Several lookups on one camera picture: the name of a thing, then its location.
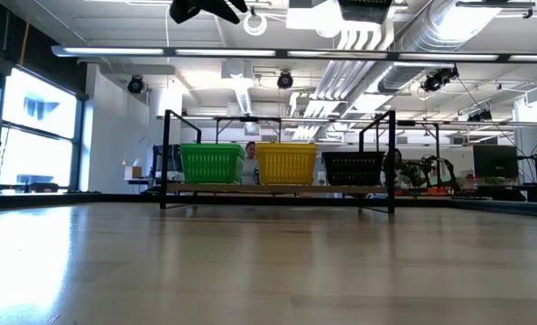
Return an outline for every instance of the window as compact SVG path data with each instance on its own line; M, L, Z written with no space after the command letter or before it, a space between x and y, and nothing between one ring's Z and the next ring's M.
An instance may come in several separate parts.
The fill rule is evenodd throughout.
M77 105L75 96L19 70L5 83L4 121L72 138Z
M0 185L71 184L76 143L75 96L20 70L5 83Z
M69 186L71 142L4 128L2 143L7 143L1 166L0 184L54 182Z

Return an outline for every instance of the metal rack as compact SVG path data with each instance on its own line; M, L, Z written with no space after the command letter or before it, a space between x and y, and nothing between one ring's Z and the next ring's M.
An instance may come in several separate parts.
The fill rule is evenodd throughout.
M218 184L180 184L180 183L169 183L167 178L168 173L168 145L169 145L169 136L170 136L170 121L172 116L175 116L182 123L190 126L195 129L197 136L197 143L201 143L201 130L196 126L192 125L190 122L175 114L170 110L166 110L164 116L164 125L163 125L163 153L162 153L162 178L161 178L161 188L160 188L160 209L166 209L167 203L186 203L186 204L243 204L243 205L254 205L254 204L264 204L264 205L325 205L325 206L347 206L347 207L386 207L388 208L388 213L393 214L395 210L395 199L394 199L394 183L388 182L388 186L385 187L347 187L347 186L246 186L246 185L218 185ZM384 115L377 118L369 127L374 127L379 125L388 117L389 125L389 154L387 159L387 177L394 177L394 150L396 145L396 114L394 111L386 112ZM255 116L219 116L216 117L216 141L218 142L218 136L224 130L220 130L219 124L222 120L228 121L241 121L241 122L260 122L260 121L272 121L279 124L279 142L281 140L282 132L282 120L279 117L255 117ZM364 137L360 138L360 146L363 147ZM193 195L191 196L168 196L169 192L179 192L179 191L191 191ZM206 196L199 195L199 193L210 192L210 193L222 193L222 195L227 196ZM336 193L344 192L348 194L355 195L354 198L348 199L325 199L325 198L303 198L303 197L294 197L294 198L283 198L276 197L275 193ZM258 196L242 196L243 194L263 194L263 197ZM362 196L366 193L387 193L386 199L363 199Z

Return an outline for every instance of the plastic basket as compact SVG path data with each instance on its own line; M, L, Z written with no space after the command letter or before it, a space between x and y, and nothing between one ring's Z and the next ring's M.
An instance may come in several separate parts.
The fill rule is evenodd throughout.
M182 144L187 183L240 183L244 150L239 144Z
M262 184L312 184L315 144L257 144Z
M384 153L322 153L330 185L375 186L380 181Z

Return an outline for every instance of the person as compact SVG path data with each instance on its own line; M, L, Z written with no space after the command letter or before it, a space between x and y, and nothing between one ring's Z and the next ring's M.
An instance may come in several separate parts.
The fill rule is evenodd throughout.
M246 159L244 160L244 169L242 170L242 184L256 185L259 183L257 176L258 161L256 160L256 143L249 142L246 144Z
M402 183L408 182L408 178L401 174L403 167L403 154L400 150L394 149L394 186L398 190L402 187ZM383 173L381 175L381 183L386 186L386 171L388 169L388 161L384 159Z

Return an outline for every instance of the computer monitor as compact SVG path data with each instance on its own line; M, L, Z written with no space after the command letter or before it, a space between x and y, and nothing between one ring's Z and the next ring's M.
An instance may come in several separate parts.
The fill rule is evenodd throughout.
M510 145L475 145L473 146L475 176L503 177L515 179L519 177L517 149Z

